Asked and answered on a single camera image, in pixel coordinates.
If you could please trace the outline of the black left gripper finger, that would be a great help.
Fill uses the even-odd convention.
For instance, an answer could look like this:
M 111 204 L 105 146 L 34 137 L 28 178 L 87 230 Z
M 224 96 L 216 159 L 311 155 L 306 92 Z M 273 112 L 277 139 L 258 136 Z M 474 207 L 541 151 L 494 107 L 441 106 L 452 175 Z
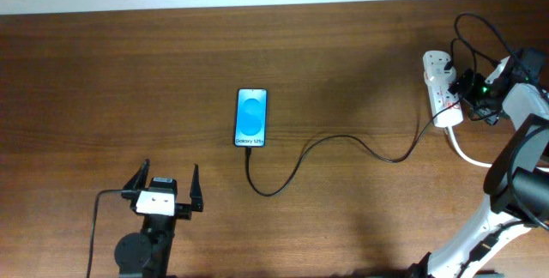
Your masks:
M 150 159 L 145 159 L 136 174 L 124 185 L 123 190 L 143 190 L 148 177 Z
M 202 212 L 204 210 L 204 202 L 202 197 L 202 188 L 200 186 L 199 166 L 194 165 L 193 177 L 190 187 L 191 210 L 193 212 Z

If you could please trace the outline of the blue smartphone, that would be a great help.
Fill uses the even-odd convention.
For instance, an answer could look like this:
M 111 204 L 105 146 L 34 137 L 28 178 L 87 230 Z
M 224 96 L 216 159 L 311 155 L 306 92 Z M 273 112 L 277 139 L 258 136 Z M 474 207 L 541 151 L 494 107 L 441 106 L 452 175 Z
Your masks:
M 264 88 L 238 90 L 234 145 L 263 147 L 266 140 L 268 92 Z

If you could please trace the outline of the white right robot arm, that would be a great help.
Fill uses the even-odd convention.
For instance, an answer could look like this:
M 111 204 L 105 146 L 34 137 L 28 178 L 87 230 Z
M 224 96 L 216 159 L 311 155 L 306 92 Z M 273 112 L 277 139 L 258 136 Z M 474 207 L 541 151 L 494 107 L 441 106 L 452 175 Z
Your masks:
M 502 107 L 516 132 L 486 174 L 480 207 L 444 247 L 412 264 L 408 277 L 473 277 L 512 240 L 548 228 L 548 174 L 536 166 L 548 146 L 548 104 L 535 86 L 519 82 Z

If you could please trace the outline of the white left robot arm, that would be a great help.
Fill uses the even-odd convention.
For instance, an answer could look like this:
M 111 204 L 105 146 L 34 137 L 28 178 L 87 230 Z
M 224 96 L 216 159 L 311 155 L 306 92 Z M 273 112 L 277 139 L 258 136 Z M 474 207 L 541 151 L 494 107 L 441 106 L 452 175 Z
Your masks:
M 130 201 L 130 209 L 143 222 L 140 231 L 125 235 L 115 247 L 120 277 L 166 277 L 177 221 L 189 221 L 204 209 L 199 166 L 194 166 L 189 203 L 176 201 L 175 179 L 148 179 L 149 167 L 150 160 L 145 160 L 123 187 L 122 198 Z

